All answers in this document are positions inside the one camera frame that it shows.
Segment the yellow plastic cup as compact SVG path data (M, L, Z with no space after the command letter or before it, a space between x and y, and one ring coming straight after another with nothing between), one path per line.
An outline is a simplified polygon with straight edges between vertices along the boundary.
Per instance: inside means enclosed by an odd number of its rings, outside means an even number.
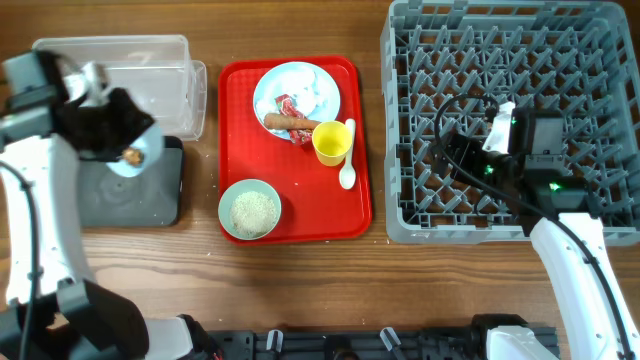
M322 122L312 132L316 156L321 164L328 167L339 165L352 144L352 133L343 122Z

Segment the light blue bowl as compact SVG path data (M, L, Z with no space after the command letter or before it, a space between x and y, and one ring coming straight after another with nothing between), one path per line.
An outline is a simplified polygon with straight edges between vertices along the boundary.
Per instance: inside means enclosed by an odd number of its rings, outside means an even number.
M129 147L140 149L144 153L144 162L140 167L130 166L122 159L122 152ZM116 161L107 162L106 165L116 175L126 178L136 177L160 159L164 149L162 129L158 125L150 126L126 148Z

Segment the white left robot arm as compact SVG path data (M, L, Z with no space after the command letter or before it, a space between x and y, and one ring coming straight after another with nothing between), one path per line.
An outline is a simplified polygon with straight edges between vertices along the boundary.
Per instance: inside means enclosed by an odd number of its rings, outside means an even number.
M9 359L219 359L191 316L147 319L99 286L82 245L82 161L124 177L165 147L154 119L122 88L63 55L32 50L3 63L10 96L1 117L1 179L11 250L1 353Z

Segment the green bowl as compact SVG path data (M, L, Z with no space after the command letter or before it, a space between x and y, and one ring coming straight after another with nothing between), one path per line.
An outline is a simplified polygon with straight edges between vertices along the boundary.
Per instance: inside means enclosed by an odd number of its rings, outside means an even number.
M268 183L245 179L222 194L218 217L222 228L240 241L254 241L271 233L282 213L279 194Z

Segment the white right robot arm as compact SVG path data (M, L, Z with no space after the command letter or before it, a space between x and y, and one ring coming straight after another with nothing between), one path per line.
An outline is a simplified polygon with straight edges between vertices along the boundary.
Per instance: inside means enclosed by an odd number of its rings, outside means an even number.
M639 331L612 270L591 186L564 173L557 112L491 108L486 141L437 132L433 165L502 200L551 281L575 359L636 359Z

